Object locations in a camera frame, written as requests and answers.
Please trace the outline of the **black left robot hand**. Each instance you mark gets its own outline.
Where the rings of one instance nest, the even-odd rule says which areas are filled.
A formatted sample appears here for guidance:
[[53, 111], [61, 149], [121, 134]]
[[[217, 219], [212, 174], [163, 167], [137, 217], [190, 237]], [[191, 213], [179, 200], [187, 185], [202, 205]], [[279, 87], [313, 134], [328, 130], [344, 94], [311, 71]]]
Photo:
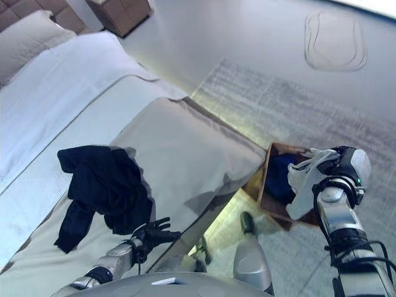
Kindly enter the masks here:
[[132, 233], [132, 239], [142, 242], [142, 250], [150, 252], [153, 248], [178, 240], [182, 233], [170, 231], [170, 217], [165, 217], [153, 222], [145, 223]]

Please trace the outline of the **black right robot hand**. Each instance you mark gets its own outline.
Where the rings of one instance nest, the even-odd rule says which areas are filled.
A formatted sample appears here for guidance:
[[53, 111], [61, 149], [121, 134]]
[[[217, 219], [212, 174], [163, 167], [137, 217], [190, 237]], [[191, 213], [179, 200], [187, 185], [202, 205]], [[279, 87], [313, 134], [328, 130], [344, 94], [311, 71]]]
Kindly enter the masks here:
[[357, 182], [358, 175], [351, 164], [352, 156], [356, 149], [354, 147], [338, 146], [333, 147], [332, 150], [336, 151], [339, 156], [334, 160], [322, 162], [318, 166], [319, 171], [327, 176], [346, 176]]

